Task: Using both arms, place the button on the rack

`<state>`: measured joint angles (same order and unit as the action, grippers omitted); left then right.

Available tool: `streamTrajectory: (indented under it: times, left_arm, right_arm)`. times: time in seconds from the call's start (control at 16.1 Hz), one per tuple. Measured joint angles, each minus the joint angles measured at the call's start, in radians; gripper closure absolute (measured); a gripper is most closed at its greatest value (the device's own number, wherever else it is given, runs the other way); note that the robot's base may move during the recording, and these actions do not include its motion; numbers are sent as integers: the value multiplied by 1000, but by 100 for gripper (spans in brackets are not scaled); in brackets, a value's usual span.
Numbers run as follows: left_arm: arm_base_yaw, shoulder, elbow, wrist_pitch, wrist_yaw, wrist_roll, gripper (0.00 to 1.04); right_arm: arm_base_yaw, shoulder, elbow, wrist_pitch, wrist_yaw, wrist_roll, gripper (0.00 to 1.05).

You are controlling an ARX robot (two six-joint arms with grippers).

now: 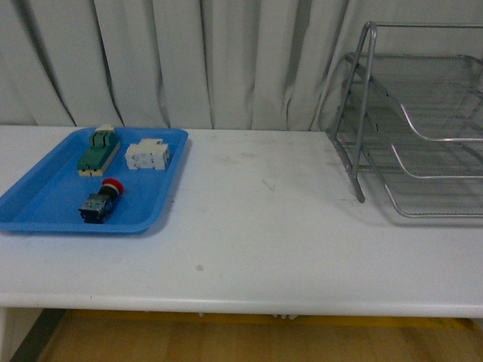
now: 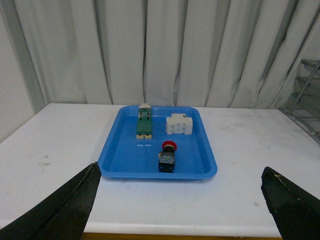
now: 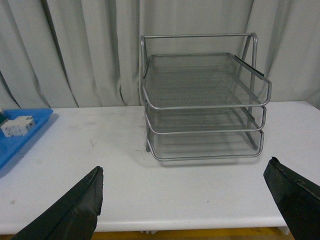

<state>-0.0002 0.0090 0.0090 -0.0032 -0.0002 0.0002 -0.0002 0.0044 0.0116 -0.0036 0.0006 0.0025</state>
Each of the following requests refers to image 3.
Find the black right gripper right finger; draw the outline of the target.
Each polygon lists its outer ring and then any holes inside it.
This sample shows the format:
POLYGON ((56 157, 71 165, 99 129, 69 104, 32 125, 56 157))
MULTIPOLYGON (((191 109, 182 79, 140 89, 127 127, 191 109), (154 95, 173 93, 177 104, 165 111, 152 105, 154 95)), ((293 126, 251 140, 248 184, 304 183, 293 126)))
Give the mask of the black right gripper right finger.
POLYGON ((320 238, 320 186, 281 164, 269 160, 263 173, 267 187, 296 240, 320 238))

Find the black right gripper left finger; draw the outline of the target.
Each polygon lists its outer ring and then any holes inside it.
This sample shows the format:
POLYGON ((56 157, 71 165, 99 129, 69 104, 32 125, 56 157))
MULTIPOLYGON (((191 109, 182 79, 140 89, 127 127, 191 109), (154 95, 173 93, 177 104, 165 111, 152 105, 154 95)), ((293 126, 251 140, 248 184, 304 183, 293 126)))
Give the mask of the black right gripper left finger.
POLYGON ((13 240, 90 240, 103 203, 103 168, 96 166, 13 240))

